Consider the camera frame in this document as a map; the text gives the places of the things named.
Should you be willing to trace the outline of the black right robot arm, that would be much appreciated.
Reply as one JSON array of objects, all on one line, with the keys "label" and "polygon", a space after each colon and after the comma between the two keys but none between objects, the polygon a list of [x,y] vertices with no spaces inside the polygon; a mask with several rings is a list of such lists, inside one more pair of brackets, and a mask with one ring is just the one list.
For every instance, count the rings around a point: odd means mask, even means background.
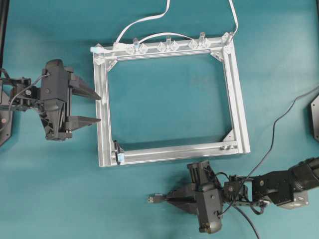
[{"label": "black right robot arm", "polygon": [[219,215],[225,203],[233,206],[265,208],[269,203],[293,209],[307,203],[307,191],[319,186],[319,160],[310,158],[288,170],[272,171],[248,179],[252,184],[252,200],[248,200],[248,188],[244,177],[232,175],[221,184],[205,160],[187,166],[191,183],[169,192],[164,201],[189,214]]}]

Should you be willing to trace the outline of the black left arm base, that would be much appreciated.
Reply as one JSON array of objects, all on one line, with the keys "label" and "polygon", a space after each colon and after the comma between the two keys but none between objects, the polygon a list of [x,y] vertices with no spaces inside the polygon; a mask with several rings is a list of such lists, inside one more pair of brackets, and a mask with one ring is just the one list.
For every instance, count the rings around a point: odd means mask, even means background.
[{"label": "black left arm base", "polygon": [[0,145],[3,146],[11,138],[12,131],[12,112],[8,110],[0,111]]}]

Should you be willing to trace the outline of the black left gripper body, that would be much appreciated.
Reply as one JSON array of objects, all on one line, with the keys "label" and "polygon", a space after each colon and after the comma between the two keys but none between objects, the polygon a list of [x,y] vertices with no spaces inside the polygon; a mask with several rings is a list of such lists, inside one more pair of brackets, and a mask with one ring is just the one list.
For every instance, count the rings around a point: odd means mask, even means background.
[{"label": "black left gripper body", "polygon": [[[72,68],[64,68],[68,72],[73,72]],[[65,123],[67,118],[71,115],[72,100],[66,102],[58,99],[42,101],[40,100],[40,88],[38,114],[45,130],[45,138],[54,141],[71,139],[72,131],[65,129]]]}]

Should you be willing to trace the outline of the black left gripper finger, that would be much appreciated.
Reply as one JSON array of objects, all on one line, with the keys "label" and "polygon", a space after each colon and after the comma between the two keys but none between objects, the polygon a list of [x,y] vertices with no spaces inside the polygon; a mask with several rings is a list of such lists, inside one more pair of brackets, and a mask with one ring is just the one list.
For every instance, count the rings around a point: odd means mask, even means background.
[{"label": "black left gripper finger", "polygon": [[68,72],[67,101],[71,101],[72,95],[78,95],[92,100],[99,101],[101,97],[91,89],[83,79],[73,72]]},{"label": "black left gripper finger", "polygon": [[74,131],[85,126],[90,126],[92,124],[100,122],[100,119],[82,117],[82,116],[69,116],[65,123],[65,129],[69,131]]}]

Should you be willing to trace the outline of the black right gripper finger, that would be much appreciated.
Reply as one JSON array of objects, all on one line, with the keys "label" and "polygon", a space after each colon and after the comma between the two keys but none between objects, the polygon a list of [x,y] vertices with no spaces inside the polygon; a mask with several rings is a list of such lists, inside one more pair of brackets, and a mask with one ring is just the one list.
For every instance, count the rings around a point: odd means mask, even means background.
[{"label": "black right gripper finger", "polygon": [[198,216],[198,206],[195,201],[168,201],[168,203],[188,214]]},{"label": "black right gripper finger", "polygon": [[173,189],[165,196],[166,200],[195,201],[195,186],[183,185],[177,189]]}]

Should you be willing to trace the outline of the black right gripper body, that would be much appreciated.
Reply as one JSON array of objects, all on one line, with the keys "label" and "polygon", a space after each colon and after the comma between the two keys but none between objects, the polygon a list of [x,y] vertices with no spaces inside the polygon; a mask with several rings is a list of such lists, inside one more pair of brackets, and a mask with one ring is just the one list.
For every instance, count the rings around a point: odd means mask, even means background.
[{"label": "black right gripper body", "polygon": [[190,172],[191,182],[195,186],[195,192],[206,192],[218,189],[223,202],[221,184],[208,160],[188,164],[187,169]]}]

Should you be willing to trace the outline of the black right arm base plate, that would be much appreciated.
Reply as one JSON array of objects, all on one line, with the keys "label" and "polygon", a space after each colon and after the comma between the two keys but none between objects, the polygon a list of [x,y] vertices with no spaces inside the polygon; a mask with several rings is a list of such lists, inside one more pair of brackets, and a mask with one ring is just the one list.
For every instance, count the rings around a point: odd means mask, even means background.
[{"label": "black right arm base plate", "polygon": [[319,141],[319,95],[310,103],[313,137]]}]

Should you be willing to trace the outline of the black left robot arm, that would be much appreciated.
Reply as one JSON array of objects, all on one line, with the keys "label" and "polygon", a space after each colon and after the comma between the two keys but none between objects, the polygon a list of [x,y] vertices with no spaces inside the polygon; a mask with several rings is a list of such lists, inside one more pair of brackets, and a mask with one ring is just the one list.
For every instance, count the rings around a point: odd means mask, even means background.
[{"label": "black left robot arm", "polygon": [[30,78],[11,78],[5,69],[0,85],[11,86],[7,95],[0,91],[0,141],[4,143],[11,136],[13,112],[34,110],[40,117],[46,140],[64,141],[72,132],[100,122],[100,119],[72,115],[72,96],[82,96],[95,101],[101,97],[92,90],[72,67],[66,67],[60,60],[47,62],[41,75]]}]

